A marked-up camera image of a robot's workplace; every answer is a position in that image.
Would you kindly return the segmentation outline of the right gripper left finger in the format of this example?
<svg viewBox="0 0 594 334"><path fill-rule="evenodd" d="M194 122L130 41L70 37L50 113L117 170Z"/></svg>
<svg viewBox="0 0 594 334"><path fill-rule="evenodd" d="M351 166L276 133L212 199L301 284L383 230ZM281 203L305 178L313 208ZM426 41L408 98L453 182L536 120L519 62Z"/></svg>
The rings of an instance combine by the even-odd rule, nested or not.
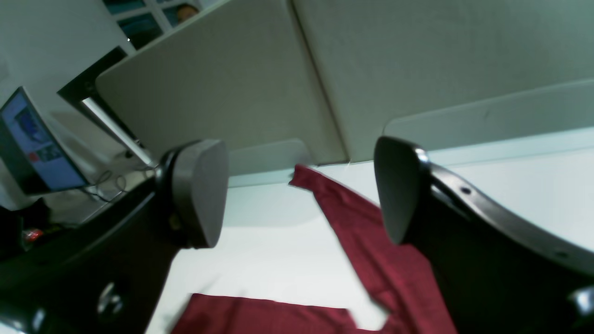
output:
<svg viewBox="0 0 594 334"><path fill-rule="evenodd" d="M229 180L221 140L178 146L81 227L1 262L1 332L142 334L182 249L220 238Z"/></svg>

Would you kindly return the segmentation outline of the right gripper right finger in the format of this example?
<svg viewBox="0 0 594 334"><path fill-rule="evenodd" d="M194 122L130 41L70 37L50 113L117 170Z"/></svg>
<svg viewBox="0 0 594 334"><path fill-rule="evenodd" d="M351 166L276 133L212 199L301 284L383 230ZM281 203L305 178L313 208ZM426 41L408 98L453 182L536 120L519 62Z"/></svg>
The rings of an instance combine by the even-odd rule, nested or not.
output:
<svg viewBox="0 0 594 334"><path fill-rule="evenodd" d="M509 211L403 139L374 173L393 243L429 261L461 334L591 334L594 256Z"/></svg>

